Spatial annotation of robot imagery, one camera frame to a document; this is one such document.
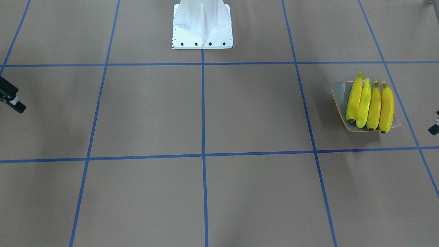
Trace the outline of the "yellow banana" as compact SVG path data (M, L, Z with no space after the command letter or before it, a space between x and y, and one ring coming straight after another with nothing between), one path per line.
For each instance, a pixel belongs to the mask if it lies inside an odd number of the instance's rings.
M364 128L367 123L367 118L369 114L370 101L371 101L372 88L370 85L370 78L366 78L364 81L364 86L362 88L360 104L358 109L358 114L356 118L356 126L358 128Z
M381 113L378 128L380 133L388 133L392 127L394 119L394 94L385 81L382 82L381 100Z
M379 82L375 80L373 82L369 113L367 116L367 123L366 123L366 127L369 131L374 131L378 128L380 113L381 113L381 102L382 102L382 97L381 97Z
M358 73L351 87L345 115L348 122L354 122L357 119L363 87L363 74L362 71Z

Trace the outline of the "grey square plate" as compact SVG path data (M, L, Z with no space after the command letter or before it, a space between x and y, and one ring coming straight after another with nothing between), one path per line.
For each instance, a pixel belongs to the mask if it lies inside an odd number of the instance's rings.
M351 91L351 87L353 84L353 81L348 81L348 82L340 82L340 83L334 83L332 84L331 88L332 88L332 92L333 92L333 96L334 96L334 100L335 103L337 105L337 109L339 111L339 115L341 117L341 119L343 120L344 125L346 126L348 131L351 132L370 132L366 125L364 126L364 128L358 128L356 126L356 120L354 122L348 122L348 120L346 119L346 107L347 107L347 102L349 99L349 94ZM379 82L379 87L382 93L382 82ZM393 124L392 124L392 128L395 128L397 126L400 126L401 123L399 121L399 119L397 118L396 114L394 114L394 119L393 119Z

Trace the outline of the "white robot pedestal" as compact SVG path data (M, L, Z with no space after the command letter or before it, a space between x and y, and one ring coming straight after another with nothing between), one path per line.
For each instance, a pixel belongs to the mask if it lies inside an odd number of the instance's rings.
M173 7L173 49L231 49L230 6L222 0L181 0Z

